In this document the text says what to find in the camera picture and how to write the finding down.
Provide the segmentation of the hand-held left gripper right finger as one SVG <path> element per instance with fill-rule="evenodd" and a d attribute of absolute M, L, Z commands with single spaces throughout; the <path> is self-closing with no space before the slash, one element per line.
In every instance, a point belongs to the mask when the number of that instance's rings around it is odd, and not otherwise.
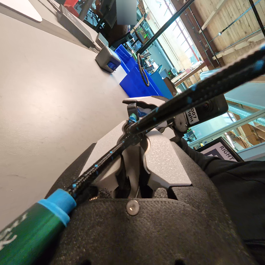
<path fill-rule="evenodd" d="M 148 132 L 141 141 L 141 197 L 152 198 L 158 188 L 191 187 L 177 151 L 157 129 Z"/>

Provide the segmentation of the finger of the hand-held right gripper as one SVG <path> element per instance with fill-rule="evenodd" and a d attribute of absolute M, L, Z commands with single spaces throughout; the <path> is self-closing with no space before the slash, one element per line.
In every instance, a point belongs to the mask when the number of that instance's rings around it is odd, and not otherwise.
<path fill-rule="evenodd" d="M 165 131 L 166 128 L 170 128 L 171 130 L 173 130 L 173 120 L 164 121 L 155 127 L 155 129 L 161 134 Z"/>
<path fill-rule="evenodd" d="M 122 101 L 123 104 L 133 104 L 136 103 L 137 107 L 143 109 L 155 109 L 160 107 L 161 105 L 168 102 L 169 99 L 163 96 L 145 96 L 145 97 L 134 97 L 134 98 L 127 98 Z"/>

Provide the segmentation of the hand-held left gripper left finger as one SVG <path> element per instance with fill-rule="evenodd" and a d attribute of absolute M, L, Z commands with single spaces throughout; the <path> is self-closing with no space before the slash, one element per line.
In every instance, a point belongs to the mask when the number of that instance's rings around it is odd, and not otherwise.
<path fill-rule="evenodd" d="M 114 129 L 108 132 L 95 144 L 87 162 L 80 174 L 98 161 L 107 151 L 114 148 L 123 137 L 123 129 L 127 121 L 122 121 Z M 128 152 L 118 155 L 111 164 L 91 183 L 98 190 L 106 188 L 113 198 L 128 198 L 130 195 L 130 166 L 128 163 Z"/>

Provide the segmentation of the blue plastic bin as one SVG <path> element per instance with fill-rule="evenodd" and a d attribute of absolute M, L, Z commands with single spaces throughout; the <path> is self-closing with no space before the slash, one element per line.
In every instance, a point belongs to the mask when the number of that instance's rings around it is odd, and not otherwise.
<path fill-rule="evenodd" d="M 168 99 L 173 98 L 172 93 L 168 89 L 161 75 L 157 72 L 149 75 L 148 72 L 144 70 L 150 83 L 149 86 L 145 85 L 137 62 L 123 45 L 119 45 L 115 50 L 115 53 L 120 58 L 121 66 L 127 73 L 120 82 L 120 85 L 130 98 L 141 96 L 163 96 Z"/>

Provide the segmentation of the black adapter hub with cable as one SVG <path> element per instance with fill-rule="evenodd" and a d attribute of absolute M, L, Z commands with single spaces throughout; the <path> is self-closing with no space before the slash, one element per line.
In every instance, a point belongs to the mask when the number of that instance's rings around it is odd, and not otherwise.
<path fill-rule="evenodd" d="M 136 103 L 131 103 L 127 105 L 128 111 L 128 124 L 132 125 L 139 120 L 138 108 Z"/>

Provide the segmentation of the grey charger with display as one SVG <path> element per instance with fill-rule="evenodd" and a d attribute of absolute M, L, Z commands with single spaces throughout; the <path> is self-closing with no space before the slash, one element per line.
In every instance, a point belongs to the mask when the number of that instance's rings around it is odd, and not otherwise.
<path fill-rule="evenodd" d="M 108 73 L 113 73 L 121 65 L 118 55 L 108 46 L 101 49 L 95 57 L 95 61 L 102 70 Z"/>

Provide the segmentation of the small silver device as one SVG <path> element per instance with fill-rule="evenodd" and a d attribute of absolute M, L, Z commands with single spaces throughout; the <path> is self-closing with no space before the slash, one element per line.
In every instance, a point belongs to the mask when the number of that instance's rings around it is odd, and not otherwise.
<path fill-rule="evenodd" d="M 98 44 L 100 48 L 104 48 L 105 46 L 109 47 L 108 41 L 105 39 L 105 37 L 100 32 L 98 33 L 95 42 L 96 44 Z"/>

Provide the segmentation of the black metal pole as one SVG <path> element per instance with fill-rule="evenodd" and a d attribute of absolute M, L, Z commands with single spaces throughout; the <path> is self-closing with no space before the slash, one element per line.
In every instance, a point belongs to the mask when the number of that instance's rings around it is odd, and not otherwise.
<path fill-rule="evenodd" d="M 194 0 L 186 1 L 137 52 L 141 55 L 193 2 Z"/>

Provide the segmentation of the dark grey flat device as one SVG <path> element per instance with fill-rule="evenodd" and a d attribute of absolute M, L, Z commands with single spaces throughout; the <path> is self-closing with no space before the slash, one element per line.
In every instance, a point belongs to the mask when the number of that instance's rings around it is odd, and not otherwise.
<path fill-rule="evenodd" d="M 96 48 L 90 32 L 63 5 L 57 12 L 58 22 L 87 48 Z"/>

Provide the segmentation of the red box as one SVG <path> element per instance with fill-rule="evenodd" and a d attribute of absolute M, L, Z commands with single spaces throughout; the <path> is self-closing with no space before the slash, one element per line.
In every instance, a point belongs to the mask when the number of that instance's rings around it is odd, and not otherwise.
<path fill-rule="evenodd" d="M 76 5 L 76 3 L 78 2 L 78 0 L 65 0 L 64 2 L 64 7 L 73 15 L 75 15 L 75 17 L 79 17 L 79 13 L 75 10 L 74 6 Z"/>

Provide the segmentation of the white desk stand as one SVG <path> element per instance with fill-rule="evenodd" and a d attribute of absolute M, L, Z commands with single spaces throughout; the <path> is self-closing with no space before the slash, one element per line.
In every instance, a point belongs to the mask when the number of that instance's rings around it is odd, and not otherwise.
<path fill-rule="evenodd" d="M 0 4 L 35 22 L 42 22 L 41 15 L 29 0 L 1 0 Z"/>

